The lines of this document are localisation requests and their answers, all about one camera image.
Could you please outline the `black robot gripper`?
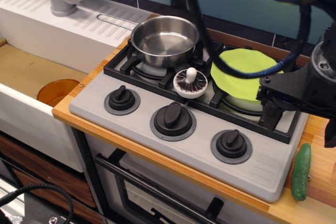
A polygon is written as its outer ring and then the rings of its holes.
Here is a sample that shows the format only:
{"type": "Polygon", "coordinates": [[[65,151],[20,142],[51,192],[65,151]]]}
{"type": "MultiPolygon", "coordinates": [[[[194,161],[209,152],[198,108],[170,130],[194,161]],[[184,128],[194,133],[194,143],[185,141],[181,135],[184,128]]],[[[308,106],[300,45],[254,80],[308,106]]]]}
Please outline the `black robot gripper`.
{"type": "Polygon", "coordinates": [[[260,126],[270,131],[275,130],[283,110],[297,110],[330,119],[325,127],[324,147],[334,148],[335,43],[317,44],[309,62],[299,70],[261,78],[258,99],[265,104],[260,126]]]}

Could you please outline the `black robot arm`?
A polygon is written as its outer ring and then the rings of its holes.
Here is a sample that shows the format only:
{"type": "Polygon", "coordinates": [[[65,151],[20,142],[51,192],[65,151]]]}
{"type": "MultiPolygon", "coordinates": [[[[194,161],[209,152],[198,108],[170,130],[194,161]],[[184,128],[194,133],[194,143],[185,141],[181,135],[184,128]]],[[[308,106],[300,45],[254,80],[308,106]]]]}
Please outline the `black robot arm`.
{"type": "MultiPolygon", "coordinates": [[[[276,0],[324,10],[335,19],[335,0],[276,0]]],[[[335,23],[318,43],[309,62],[301,69],[260,79],[257,98],[264,106],[261,124],[274,130],[283,111],[301,111],[329,119],[325,128],[326,148],[335,147],[335,23]]]]}

